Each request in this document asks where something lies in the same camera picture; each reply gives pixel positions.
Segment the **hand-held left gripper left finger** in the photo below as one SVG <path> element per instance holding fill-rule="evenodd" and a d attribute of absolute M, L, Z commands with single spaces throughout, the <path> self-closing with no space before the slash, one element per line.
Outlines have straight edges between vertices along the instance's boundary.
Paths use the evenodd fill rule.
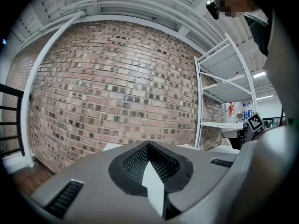
<path fill-rule="evenodd" d="M 109 174 L 108 168 L 118 155 L 138 146 L 137 143 L 115 147 L 80 159 L 44 183 L 31 197 L 32 205 L 52 223 L 63 224 L 162 224 L 146 196 L 133 196 L 120 189 L 112 177 L 124 177 L 133 188 L 146 191 L 143 174 L 136 180 L 126 177 L 122 169 Z M 50 214 L 46 207 L 71 181 L 80 185 L 63 217 Z"/>

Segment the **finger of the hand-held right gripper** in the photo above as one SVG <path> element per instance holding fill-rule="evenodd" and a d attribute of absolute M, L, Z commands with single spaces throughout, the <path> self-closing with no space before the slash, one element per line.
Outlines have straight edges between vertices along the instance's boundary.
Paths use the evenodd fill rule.
<path fill-rule="evenodd" d="M 241 149 L 245 142 L 245 131 L 243 129 L 225 131 L 222 138 L 228 139 L 233 149 Z"/>

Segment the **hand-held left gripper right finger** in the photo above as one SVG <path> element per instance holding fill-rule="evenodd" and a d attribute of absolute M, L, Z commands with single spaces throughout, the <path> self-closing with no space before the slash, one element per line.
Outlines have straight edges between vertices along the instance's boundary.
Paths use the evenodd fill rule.
<path fill-rule="evenodd" d="M 236 193 L 238 153 L 150 141 L 149 156 L 166 174 L 162 178 L 165 221 L 227 221 Z"/>

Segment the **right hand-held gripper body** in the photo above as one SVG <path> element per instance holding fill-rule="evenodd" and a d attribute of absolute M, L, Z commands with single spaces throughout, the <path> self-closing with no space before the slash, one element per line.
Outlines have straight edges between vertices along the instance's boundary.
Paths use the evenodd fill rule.
<path fill-rule="evenodd" d="M 247 118 L 247 122 L 243 125 L 244 142 L 253 141 L 254 138 L 263 130 L 264 122 L 260 115 L 256 112 Z"/>

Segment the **person's left forearm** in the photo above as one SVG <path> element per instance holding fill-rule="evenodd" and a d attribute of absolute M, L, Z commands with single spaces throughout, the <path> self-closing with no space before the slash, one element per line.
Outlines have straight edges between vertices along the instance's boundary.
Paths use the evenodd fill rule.
<path fill-rule="evenodd" d="M 299 218 L 299 125 L 277 126 L 257 139 L 228 224 L 288 224 Z"/>

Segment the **red label drink bottle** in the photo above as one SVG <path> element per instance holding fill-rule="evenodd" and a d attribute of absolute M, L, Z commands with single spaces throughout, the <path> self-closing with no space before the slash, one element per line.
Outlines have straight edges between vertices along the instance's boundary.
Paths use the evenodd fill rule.
<path fill-rule="evenodd" d="M 235 106 L 232 102 L 229 103 L 228 107 L 228 121 L 229 123 L 235 123 Z"/>

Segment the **white metal shelf rack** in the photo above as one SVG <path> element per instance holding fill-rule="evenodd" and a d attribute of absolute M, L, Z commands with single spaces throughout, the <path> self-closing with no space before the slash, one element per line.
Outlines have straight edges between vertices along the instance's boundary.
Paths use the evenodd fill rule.
<path fill-rule="evenodd" d="M 250 100 L 253 112 L 256 112 L 256 92 L 251 73 L 232 38 L 228 34 L 225 37 L 200 58 L 194 58 L 199 92 L 198 122 L 194 144 L 197 149 L 201 149 L 200 137 L 204 126 L 229 131 L 243 128 L 242 123 L 237 121 L 229 123 L 228 118 L 223 121 L 204 121 L 204 95 L 222 105 Z"/>

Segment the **person's grey shirt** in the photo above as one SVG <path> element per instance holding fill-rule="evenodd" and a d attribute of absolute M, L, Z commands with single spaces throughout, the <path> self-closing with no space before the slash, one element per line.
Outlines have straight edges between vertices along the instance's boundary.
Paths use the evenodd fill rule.
<path fill-rule="evenodd" d="M 285 25 L 272 13 L 267 22 L 245 13 L 254 42 L 266 56 L 264 71 L 281 102 L 289 125 L 299 129 L 299 52 Z"/>

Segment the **black metal railing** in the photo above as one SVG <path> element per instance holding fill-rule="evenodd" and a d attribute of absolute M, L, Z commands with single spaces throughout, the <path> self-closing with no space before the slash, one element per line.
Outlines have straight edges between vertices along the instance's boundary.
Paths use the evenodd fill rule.
<path fill-rule="evenodd" d="M 19 147 L 9 150 L 9 151 L 0 151 L 0 157 L 3 158 L 5 156 L 15 154 L 17 152 L 20 152 L 22 156 L 25 156 L 25 151 L 24 151 L 24 146 L 22 142 L 22 137 L 21 137 L 21 103 L 22 103 L 22 98 L 24 95 L 24 92 L 9 86 L 6 86 L 4 84 L 0 84 L 0 92 L 12 95 L 17 97 L 17 104 L 16 107 L 8 107 L 8 106 L 3 106 L 0 105 L 0 110 L 8 110 L 8 111 L 16 111 L 16 121 L 14 122 L 0 122 L 0 126 L 16 126 L 16 131 L 17 134 L 13 136 L 7 136 L 7 137 L 0 137 L 0 141 L 7 141 L 7 140 L 14 140 L 17 139 L 19 143 Z"/>

